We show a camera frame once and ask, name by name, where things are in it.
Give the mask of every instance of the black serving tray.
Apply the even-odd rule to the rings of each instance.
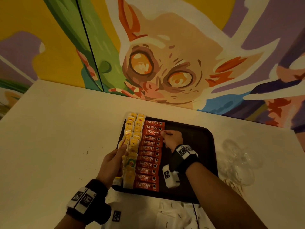
[[[187,125],[183,123],[177,123],[173,121],[166,121],[151,117],[146,117],[146,120],[165,122],[165,129],[178,130],[182,133],[183,143],[191,146],[197,153],[200,162],[213,174],[218,177],[217,163],[216,163],[216,153],[214,138],[212,133],[204,128],[194,125]],[[124,135],[125,122],[122,127],[121,135],[119,141]],[[175,201],[189,202],[199,204],[198,199],[186,177],[185,174],[178,174],[180,179],[180,186],[176,188],[168,189],[166,187],[164,176],[162,173],[162,167],[167,165],[171,156],[171,150],[165,147],[163,143],[162,147],[162,157],[161,164],[159,166],[159,192],[148,191],[142,189],[125,189],[121,186],[112,185],[112,188],[116,191],[139,194],[145,196],[151,196],[156,198],[164,198]]]

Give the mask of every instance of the blue painted area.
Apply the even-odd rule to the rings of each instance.
[[[219,96],[214,99],[208,99],[206,105],[203,109],[198,111],[208,112],[217,115],[225,114],[226,112],[232,110],[236,106],[240,105],[243,101],[243,97],[248,95],[250,92],[243,93],[241,95],[224,95]]]

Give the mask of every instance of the mural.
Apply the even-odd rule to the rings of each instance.
[[[1,0],[2,115],[41,78],[290,128],[305,150],[305,0],[32,3]]]

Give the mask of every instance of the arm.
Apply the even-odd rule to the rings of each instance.
[[[116,176],[122,176],[122,156],[125,153],[126,145],[122,145],[120,149],[113,150],[104,157],[96,179],[101,181],[107,189],[110,189]],[[85,223],[66,214],[54,229],[84,229],[85,227]]]
[[[183,143],[181,132],[161,132],[172,152]],[[199,203],[213,223],[220,228],[264,228],[259,217],[234,190],[212,174],[201,163],[194,162],[185,172]]]

